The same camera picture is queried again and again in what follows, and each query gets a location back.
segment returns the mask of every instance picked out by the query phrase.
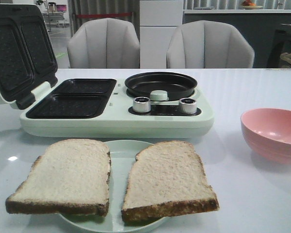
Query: gray chair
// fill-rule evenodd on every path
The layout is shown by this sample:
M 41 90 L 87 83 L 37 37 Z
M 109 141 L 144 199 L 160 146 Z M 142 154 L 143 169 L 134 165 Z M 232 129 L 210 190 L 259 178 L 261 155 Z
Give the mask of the gray chair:
M 67 50 L 70 68 L 139 68 L 140 43 L 128 21 L 88 21 L 69 40 Z
M 252 68 L 254 50 L 234 26 L 201 20 L 176 28 L 166 59 L 167 68 Z

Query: toast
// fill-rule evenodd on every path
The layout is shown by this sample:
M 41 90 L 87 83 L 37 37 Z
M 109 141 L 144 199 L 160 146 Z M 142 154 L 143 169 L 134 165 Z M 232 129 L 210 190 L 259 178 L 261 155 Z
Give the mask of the toast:
M 136 155 L 121 211 L 123 221 L 218 209 L 217 196 L 192 144 L 164 141 Z
M 36 159 L 27 179 L 6 199 L 6 211 L 106 216 L 110 172 L 110 150 L 105 143 L 59 141 Z

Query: pink bowl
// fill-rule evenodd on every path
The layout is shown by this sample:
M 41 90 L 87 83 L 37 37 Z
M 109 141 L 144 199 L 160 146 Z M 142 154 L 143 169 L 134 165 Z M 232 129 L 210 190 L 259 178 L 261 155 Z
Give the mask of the pink bowl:
M 242 134 L 257 154 L 291 164 L 291 111 L 259 108 L 242 114 Z

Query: white plate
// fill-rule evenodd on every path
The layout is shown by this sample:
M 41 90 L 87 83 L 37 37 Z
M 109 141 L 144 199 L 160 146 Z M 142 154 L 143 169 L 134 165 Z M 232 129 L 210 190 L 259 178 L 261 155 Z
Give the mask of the white plate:
M 135 155 L 151 145 L 148 142 L 134 140 L 116 140 L 106 142 L 111 152 L 111 176 L 109 183 L 110 206 L 106 217 L 88 215 L 60 216 L 81 229 L 99 233 L 145 233 L 160 226 L 168 218 L 163 217 L 156 221 L 144 221 L 135 225 L 127 225 L 122 221 L 121 209 L 126 192 L 127 178 L 131 166 L 135 162 Z
M 263 6 L 242 6 L 241 5 L 241 7 L 246 10 L 254 10 L 254 9 L 261 9 Z

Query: frying pan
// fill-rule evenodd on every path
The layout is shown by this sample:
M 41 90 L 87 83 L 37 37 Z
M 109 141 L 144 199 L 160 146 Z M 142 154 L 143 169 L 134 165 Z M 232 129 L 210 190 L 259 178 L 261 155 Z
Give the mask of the frying pan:
M 151 92 L 167 92 L 168 101 L 189 97 L 197 81 L 184 74 L 172 72 L 147 72 L 130 76 L 125 80 L 128 94 L 133 97 L 151 98 Z

